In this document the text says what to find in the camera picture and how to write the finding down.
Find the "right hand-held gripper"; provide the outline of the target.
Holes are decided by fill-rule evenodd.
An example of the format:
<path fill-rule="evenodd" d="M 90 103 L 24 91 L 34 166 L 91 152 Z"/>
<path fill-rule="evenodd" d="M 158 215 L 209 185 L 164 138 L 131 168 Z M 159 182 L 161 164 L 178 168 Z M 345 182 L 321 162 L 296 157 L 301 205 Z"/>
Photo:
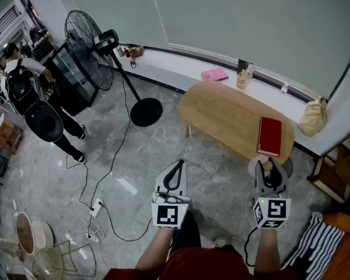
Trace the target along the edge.
<path fill-rule="evenodd" d="M 255 165 L 255 184 L 257 188 L 257 198 L 252 206 L 256 226 L 260 229 L 278 229 L 288 219 L 291 208 L 291 199 L 288 198 L 288 175 L 285 169 L 269 157 L 272 169 L 269 174 L 269 184 L 273 190 L 268 191 L 264 183 L 265 170 L 258 160 Z"/>

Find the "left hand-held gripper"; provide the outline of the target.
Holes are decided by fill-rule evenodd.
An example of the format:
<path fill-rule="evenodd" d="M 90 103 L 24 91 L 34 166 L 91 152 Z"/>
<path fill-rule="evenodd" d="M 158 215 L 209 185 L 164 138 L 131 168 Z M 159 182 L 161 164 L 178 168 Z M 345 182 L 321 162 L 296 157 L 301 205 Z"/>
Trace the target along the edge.
<path fill-rule="evenodd" d="M 155 190 L 151 203 L 153 225 L 160 229 L 181 229 L 191 205 L 191 198 L 182 196 L 187 193 L 187 165 L 183 159 L 168 165 L 157 176 Z"/>

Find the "person's left forearm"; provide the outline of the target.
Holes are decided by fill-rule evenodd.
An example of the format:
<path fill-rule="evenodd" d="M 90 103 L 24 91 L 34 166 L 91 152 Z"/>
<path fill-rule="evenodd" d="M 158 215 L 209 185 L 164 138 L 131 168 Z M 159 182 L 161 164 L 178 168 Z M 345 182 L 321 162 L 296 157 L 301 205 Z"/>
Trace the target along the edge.
<path fill-rule="evenodd" d="M 138 260 L 135 269 L 158 272 L 165 264 L 173 238 L 173 229 L 158 229 L 153 240 Z"/>

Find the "person's right forearm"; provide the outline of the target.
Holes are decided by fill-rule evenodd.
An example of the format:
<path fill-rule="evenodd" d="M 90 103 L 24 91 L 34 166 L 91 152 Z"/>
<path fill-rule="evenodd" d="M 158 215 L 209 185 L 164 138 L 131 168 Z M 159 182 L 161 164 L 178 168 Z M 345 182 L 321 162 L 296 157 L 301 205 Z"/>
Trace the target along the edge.
<path fill-rule="evenodd" d="M 280 270 L 276 229 L 262 229 L 254 264 L 255 274 L 268 274 Z"/>

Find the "oval wooden table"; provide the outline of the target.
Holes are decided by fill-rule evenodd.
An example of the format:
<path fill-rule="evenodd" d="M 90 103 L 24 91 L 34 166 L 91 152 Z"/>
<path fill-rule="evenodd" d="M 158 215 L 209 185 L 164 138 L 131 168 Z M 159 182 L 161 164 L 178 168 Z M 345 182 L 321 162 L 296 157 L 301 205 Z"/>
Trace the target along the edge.
<path fill-rule="evenodd" d="M 294 144 L 291 122 L 272 107 L 220 82 L 202 81 L 181 98 L 178 109 L 186 127 L 214 139 L 245 161 L 258 156 L 262 117 L 282 123 L 281 150 L 275 160 L 282 164 Z"/>

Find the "red hardcover book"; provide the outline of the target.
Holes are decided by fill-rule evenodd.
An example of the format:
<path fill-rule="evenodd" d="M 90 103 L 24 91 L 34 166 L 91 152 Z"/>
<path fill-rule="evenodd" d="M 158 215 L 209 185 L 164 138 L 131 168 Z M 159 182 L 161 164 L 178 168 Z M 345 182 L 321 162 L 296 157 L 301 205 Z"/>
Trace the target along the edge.
<path fill-rule="evenodd" d="M 257 152 L 278 157 L 281 151 L 281 122 L 262 117 L 257 142 Z"/>

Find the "person's black trousers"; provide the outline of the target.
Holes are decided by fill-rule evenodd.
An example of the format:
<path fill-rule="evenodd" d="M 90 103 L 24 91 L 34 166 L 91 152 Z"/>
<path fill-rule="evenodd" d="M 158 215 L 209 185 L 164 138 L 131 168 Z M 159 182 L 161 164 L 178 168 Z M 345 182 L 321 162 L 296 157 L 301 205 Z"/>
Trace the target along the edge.
<path fill-rule="evenodd" d="M 198 225 L 191 211 L 187 211 L 181 229 L 175 230 L 170 248 L 170 255 L 182 248 L 201 247 Z"/>

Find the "wooden shelf unit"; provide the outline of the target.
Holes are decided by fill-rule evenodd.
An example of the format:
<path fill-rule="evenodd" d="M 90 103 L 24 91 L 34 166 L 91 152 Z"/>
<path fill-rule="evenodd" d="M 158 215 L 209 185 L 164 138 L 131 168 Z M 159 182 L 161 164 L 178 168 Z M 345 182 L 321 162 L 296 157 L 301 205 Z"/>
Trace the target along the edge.
<path fill-rule="evenodd" d="M 350 200 L 350 134 L 317 158 L 307 179 L 340 204 Z"/>

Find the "cream cloth bag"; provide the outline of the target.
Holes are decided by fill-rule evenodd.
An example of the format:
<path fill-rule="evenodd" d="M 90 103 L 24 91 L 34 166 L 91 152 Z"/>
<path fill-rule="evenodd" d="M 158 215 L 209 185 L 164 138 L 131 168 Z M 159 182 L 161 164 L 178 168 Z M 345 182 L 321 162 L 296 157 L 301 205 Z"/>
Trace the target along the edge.
<path fill-rule="evenodd" d="M 327 99 L 320 97 L 306 104 L 297 126 L 307 137 L 313 137 L 327 124 Z"/>

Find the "black standing fan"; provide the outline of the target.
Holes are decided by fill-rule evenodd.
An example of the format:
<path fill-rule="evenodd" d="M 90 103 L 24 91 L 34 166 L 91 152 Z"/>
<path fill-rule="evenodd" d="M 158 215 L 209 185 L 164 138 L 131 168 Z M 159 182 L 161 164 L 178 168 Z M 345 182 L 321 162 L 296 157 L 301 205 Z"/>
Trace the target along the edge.
<path fill-rule="evenodd" d="M 102 32 L 86 12 L 73 10 L 66 17 L 64 32 L 72 59 L 98 89 L 109 90 L 114 72 L 121 74 L 123 84 L 128 85 L 137 100 L 129 115 L 136 126 L 147 127 L 159 120 L 163 113 L 161 102 L 152 97 L 139 97 L 114 52 L 120 43 L 115 30 Z"/>

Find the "black white striped pillow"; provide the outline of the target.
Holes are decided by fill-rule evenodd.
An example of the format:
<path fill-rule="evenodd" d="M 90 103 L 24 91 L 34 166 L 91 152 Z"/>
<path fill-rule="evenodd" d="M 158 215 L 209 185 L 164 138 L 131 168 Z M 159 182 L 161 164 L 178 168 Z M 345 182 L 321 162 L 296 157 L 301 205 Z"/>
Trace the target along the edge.
<path fill-rule="evenodd" d="M 301 280 L 320 280 L 345 232 L 327 225 L 322 214 L 314 212 L 296 251 L 282 266 L 282 270 L 293 269 Z"/>

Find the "white square power strip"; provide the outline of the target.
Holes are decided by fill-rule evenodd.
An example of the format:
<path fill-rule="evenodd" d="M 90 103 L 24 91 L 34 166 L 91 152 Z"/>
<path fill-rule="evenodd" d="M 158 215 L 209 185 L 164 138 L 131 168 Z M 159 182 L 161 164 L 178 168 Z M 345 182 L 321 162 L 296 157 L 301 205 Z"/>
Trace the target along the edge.
<path fill-rule="evenodd" d="M 104 202 L 100 198 L 96 198 L 96 200 L 94 201 L 94 204 L 91 206 L 91 209 L 90 209 L 90 214 L 92 215 L 93 218 L 97 217 L 103 205 L 104 205 Z"/>

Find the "person's red shirt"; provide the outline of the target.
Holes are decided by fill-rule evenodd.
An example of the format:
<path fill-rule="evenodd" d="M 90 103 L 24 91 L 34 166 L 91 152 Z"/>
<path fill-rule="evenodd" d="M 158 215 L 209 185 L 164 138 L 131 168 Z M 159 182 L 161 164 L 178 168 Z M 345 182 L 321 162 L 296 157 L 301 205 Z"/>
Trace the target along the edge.
<path fill-rule="evenodd" d="M 159 275 L 138 269 L 111 269 L 103 280 L 300 280 L 292 269 L 251 274 L 243 259 L 216 248 L 181 248 Z"/>

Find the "yellow drink bottle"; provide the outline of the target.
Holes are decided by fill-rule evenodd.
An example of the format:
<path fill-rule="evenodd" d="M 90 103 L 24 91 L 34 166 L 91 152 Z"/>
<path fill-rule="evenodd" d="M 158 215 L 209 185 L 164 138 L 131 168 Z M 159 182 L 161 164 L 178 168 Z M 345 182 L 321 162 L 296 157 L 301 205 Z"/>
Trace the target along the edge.
<path fill-rule="evenodd" d="M 236 86 L 240 89 L 245 89 L 247 87 L 247 83 L 249 81 L 249 76 L 246 73 L 246 70 L 243 69 L 238 75 L 237 75 L 237 82 Z"/>

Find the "orange sofa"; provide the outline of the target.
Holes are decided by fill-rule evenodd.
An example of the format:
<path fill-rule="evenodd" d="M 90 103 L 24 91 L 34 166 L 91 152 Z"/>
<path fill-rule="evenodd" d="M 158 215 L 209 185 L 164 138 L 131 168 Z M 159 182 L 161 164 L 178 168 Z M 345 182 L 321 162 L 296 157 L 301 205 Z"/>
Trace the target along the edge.
<path fill-rule="evenodd" d="M 340 212 L 327 213 L 323 221 L 345 234 L 321 280 L 350 280 L 350 216 Z"/>

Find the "pink book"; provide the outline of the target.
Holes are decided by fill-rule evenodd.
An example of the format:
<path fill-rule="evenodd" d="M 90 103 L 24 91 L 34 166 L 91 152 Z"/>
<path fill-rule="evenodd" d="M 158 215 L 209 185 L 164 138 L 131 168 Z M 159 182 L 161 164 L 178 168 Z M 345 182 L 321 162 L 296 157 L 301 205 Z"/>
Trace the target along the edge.
<path fill-rule="evenodd" d="M 220 82 L 229 79 L 229 76 L 222 68 L 214 68 L 201 72 L 201 78 L 203 81 Z"/>

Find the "white window ledge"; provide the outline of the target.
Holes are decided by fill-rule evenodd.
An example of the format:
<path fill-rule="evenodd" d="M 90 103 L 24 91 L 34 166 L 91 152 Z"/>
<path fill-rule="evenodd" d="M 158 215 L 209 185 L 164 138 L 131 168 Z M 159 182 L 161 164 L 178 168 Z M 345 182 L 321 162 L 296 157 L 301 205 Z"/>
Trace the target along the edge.
<path fill-rule="evenodd" d="M 131 68 L 129 58 L 119 58 L 127 72 L 143 76 L 176 89 L 187 91 L 202 81 L 201 73 L 216 68 L 215 64 L 198 59 L 147 49 Z M 314 137 L 305 136 L 297 123 L 306 103 L 279 88 L 253 79 L 242 93 L 282 113 L 293 126 L 295 142 L 311 152 L 322 155 L 350 134 L 350 86 L 342 85 L 328 104 L 327 125 Z"/>

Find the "brown handbag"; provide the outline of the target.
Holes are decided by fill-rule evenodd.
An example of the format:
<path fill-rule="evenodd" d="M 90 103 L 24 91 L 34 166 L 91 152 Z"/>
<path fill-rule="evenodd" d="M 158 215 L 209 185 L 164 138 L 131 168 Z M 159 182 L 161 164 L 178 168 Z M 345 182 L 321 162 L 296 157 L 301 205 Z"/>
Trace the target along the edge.
<path fill-rule="evenodd" d="M 130 65 L 132 69 L 136 68 L 136 59 L 138 57 L 141 57 L 144 55 L 145 48 L 144 46 L 134 47 L 130 49 L 131 59 L 130 59 Z"/>

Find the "round white side table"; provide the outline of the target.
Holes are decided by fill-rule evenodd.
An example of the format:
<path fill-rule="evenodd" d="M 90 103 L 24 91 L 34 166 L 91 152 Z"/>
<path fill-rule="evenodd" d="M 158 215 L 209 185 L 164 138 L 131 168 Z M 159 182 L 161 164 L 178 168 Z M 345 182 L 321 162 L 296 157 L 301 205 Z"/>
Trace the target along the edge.
<path fill-rule="evenodd" d="M 54 245 L 53 233 L 47 222 L 34 220 L 31 225 L 34 242 L 38 249 L 48 248 Z"/>

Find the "black oval seat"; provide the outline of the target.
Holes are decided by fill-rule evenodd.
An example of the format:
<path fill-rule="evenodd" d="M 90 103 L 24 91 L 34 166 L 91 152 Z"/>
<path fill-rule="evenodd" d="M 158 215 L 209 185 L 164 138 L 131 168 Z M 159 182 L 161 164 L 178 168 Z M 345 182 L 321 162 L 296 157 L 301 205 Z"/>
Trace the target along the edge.
<path fill-rule="evenodd" d="M 42 140 L 55 142 L 59 140 L 64 131 L 61 117 L 46 101 L 39 100 L 25 114 L 27 126 Z"/>

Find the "black glass cabinet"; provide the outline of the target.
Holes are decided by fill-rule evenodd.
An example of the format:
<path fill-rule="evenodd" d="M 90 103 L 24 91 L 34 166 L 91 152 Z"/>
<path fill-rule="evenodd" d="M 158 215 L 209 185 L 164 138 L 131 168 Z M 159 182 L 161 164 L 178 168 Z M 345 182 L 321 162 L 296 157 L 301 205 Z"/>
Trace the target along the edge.
<path fill-rule="evenodd" d="M 61 107 L 70 116 L 75 116 L 92 105 L 97 87 L 80 71 L 66 43 L 50 55 L 45 66 L 55 79 L 55 92 Z"/>

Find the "round wood side table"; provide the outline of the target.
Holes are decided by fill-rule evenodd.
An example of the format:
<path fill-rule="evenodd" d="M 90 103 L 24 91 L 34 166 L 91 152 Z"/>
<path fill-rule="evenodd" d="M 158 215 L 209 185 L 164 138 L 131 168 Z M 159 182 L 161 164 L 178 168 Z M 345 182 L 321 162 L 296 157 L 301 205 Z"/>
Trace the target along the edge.
<path fill-rule="evenodd" d="M 33 228 L 29 217 L 24 212 L 19 212 L 17 215 L 16 234 L 22 250 L 27 255 L 32 255 L 35 249 Z"/>

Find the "small wooden stool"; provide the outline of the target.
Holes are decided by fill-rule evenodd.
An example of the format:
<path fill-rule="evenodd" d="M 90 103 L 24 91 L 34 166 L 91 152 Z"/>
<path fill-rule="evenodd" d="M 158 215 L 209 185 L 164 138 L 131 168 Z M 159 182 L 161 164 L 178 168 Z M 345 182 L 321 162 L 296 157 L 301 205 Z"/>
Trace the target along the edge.
<path fill-rule="evenodd" d="M 0 124 L 0 147 L 15 155 L 23 139 L 23 130 L 10 120 L 4 119 Z"/>

